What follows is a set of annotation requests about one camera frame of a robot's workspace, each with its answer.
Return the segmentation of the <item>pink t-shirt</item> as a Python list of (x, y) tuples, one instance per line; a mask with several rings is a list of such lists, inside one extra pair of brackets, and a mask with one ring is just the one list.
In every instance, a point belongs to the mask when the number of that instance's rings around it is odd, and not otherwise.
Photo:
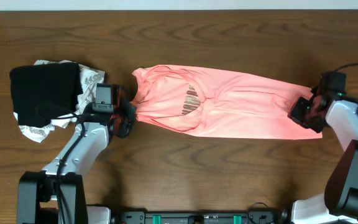
[(133, 71), (137, 120), (209, 138), (319, 139), (288, 114), (308, 87), (257, 75), (183, 65)]

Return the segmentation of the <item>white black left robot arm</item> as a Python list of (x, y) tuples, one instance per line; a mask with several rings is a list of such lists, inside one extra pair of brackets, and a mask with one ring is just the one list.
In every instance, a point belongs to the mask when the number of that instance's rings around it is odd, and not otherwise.
[(83, 179), (113, 137), (129, 135), (135, 111), (122, 85), (97, 85), (96, 98), (76, 116), (75, 132), (58, 156), (20, 178), (16, 222), (113, 223), (110, 208), (87, 205)]

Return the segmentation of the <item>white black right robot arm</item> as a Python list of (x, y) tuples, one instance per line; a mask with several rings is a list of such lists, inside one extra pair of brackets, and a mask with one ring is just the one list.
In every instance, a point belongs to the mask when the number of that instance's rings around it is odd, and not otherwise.
[(331, 128), (343, 148), (324, 193), (293, 203), (292, 223), (358, 223), (358, 99), (343, 88), (314, 87), (313, 96), (299, 98), (289, 117), (321, 132)]

